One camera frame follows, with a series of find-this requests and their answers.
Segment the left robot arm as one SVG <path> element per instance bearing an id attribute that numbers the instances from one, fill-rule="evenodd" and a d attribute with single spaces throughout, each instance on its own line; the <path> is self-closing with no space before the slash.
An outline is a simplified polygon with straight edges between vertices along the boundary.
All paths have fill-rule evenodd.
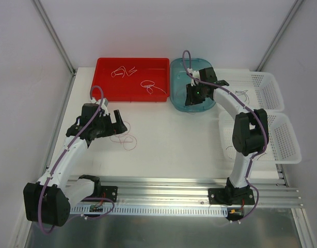
<path id="1" fill-rule="evenodd" d="M 82 200 L 96 201 L 102 195 L 100 178 L 81 175 L 76 183 L 67 186 L 74 166 L 98 139 L 123 134 L 127 131 L 119 110 L 114 110 L 115 122 L 105 107 L 85 103 L 81 115 L 66 131 L 66 138 L 58 157 L 36 181 L 24 187 L 27 220 L 39 224 L 62 227 L 71 208 Z"/>

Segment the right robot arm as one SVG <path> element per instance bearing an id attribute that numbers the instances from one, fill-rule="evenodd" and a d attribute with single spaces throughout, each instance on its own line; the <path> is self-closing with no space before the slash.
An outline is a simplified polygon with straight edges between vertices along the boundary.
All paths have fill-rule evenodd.
<path id="1" fill-rule="evenodd" d="M 186 86 L 185 105 L 202 103 L 210 98 L 220 104 L 234 120 L 232 143 L 236 157 L 232 173 L 227 178 L 223 189 L 214 190 L 211 194 L 217 204 L 254 204 L 250 199 L 253 188 L 249 182 L 253 159 L 264 153 L 269 137 L 267 112 L 264 109 L 254 110 L 242 102 L 225 80 L 217 80 L 212 67 L 195 71 L 187 68 L 191 83 Z"/>

